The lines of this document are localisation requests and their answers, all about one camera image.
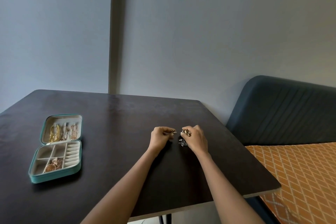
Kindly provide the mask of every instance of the gray wall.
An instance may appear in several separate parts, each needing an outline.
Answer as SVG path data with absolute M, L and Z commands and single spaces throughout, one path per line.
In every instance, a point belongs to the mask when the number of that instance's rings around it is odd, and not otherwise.
M 111 0 L 0 0 L 0 112 L 36 89 L 107 93 Z
M 335 0 L 126 0 L 120 93 L 198 99 L 226 123 L 255 75 L 336 86 L 335 15 Z

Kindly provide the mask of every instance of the jewelry box compartment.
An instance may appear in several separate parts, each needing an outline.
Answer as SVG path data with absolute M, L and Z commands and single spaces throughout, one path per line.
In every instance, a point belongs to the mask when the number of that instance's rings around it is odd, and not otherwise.
M 41 132 L 41 142 L 50 144 L 60 141 L 72 141 L 82 136 L 83 118 L 79 114 L 49 116 Z
M 33 183 L 76 173 L 81 167 L 81 141 L 59 142 L 41 146 L 35 153 L 29 176 Z

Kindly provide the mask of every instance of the hand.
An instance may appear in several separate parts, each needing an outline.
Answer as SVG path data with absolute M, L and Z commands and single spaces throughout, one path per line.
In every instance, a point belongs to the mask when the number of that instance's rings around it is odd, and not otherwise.
M 188 129 L 191 132 L 190 137 L 182 132 L 181 136 L 187 142 L 189 148 L 196 154 L 196 156 L 203 153 L 208 154 L 208 141 L 205 138 L 203 130 L 200 128 L 200 126 L 187 126 L 183 127 L 182 129 Z
M 163 149 L 163 147 L 165 147 L 167 141 L 169 139 L 173 139 L 174 134 L 169 133 L 171 131 L 175 131 L 175 129 L 169 127 L 154 128 L 154 130 L 152 131 L 152 135 L 150 137 L 148 150 L 153 152 L 155 156 L 157 156 Z

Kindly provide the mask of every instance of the tabletop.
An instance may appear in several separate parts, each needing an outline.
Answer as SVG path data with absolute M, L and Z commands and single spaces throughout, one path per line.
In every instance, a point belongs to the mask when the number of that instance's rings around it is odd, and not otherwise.
M 45 119 L 83 117 L 82 168 L 67 177 L 32 184 L 28 169 L 41 146 Z M 157 126 L 200 125 L 209 153 L 245 196 L 280 188 L 279 182 L 197 100 L 36 90 L 0 114 L 0 219 L 2 223 L 76 224 L 128 172 Z M 188 147 L 168 142 L 154 160 L 132 220 L 212 201 L 202 168 Z

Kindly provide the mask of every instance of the orange patterned cushion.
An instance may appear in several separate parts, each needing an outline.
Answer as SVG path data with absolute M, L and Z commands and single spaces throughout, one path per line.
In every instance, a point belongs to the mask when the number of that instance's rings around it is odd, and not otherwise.
M 282 223 L 336 224 L 336 143 L 247 146 L 281 183 L 262 199 Z M 275 206 L 283 204 L 279 216 Z

